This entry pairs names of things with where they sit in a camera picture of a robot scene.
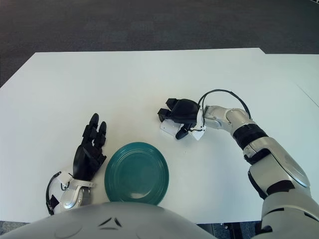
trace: dark carpet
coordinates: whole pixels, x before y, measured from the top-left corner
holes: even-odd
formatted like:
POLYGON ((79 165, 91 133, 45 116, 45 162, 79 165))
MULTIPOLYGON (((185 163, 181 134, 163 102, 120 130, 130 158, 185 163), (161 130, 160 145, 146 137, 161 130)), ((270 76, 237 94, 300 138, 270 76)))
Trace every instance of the dark carpet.
POLYGON ((319 54, 310 0, 1 0, 0 86, 34 52, 260 47, 319 54))

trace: teal plate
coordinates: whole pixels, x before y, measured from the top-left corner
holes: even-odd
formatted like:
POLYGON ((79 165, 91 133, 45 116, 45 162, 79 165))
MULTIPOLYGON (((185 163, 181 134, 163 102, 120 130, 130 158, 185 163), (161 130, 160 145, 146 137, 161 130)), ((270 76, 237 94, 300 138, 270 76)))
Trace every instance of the teal plate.
POLYGON ((152 145, 129 143, 111 158, 105 171, 105 191, 111 202, 157 205, 168 188, 168 167, 152 145))

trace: black cable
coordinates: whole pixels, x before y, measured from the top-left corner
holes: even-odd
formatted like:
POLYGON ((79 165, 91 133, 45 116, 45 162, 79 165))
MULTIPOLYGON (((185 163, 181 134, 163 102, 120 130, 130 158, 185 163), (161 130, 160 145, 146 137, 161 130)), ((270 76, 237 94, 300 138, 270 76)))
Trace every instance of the black cable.
POLYGON ((198 107, 200 107, 200 102, 202 102, 202 110, 203 110, 203 126, 205 125, 205 118, 204 118, 204 101, 205 101, 205 98, 207 95, 209 95, 210 93, 213 93, 213 92, 227 92, 229 94, 231 94, 233 97, 235 97, 236 99, 239 100, 239 102, 242 104, 242 106, 244 107, 244 110, 247 112, 249 118, 251 119, 251 115, 250 115, 250 111, 247 107, 247 105, 245 104, 245 102, 239 98, 239 96, 237 96, 235 93, 231 92, 231 91, 228 91, 228 90, 223 90, 223 89, 215 89, 215 90, 212 90, 212 91, 209 91, 207 93, 205 93, 198 101, 198 107))
POLYGON ((54 214, 54 211, 53 211, 53 208, 52 208, 51 202, 50 202, 49 188, 50 188, 50 184, 52 183, 52 181, 53 181, 57 176, 59 176, 60 174, 61 174, 61 171, 58 172, 58 173, 56 173, 56 174, 54 174, 54 175, 52 176, 52 178, 50 179, 48 186, 46 187, 46 192, 45 192, 45 200, 46 200, 46 203, 45 203, 45 204, 46 204, 46 207, 47 207, 48 212, 49 212, 50 215, 53 215, 53 214, 54 214))

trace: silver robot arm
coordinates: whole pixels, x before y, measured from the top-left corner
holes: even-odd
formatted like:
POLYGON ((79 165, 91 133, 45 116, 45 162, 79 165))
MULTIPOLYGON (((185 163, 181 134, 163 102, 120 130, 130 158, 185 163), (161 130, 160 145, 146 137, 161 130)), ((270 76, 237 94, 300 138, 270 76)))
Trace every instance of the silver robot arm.
POLYGON ((255 239, 318 238, 319 205, 301 167, 241 109, 208 106, 205 125, 230 132, 251 164, 248 177, 264 199, 255 239))

